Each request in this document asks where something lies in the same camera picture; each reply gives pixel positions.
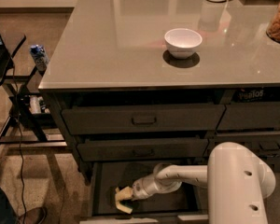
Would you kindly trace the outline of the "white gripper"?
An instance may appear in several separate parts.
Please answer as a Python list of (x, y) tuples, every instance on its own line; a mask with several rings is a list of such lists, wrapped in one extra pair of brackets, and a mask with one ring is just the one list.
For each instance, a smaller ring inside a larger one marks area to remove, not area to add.
[(116, 188), (115, 189), (115, 200), (144, 200), (149, 197), (145, 189), (146, 180), (144, 178), (137, 179), (133, 182), (132, 188), (125, 187), (124, 189)]

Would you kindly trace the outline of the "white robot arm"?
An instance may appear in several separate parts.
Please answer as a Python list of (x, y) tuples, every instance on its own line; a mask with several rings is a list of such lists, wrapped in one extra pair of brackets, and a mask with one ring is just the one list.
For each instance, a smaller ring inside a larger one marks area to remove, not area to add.
[(248, 148), (233, 142), (217, 145), (206, 165), (159, 163), (150, 175), (115, 190), (118, 210), (130, 214), (126, 200), (144, 200), (188, 183), (207, 188), (209, 224), (268, 224), (264, 200), (273, 194), (272, 169)]

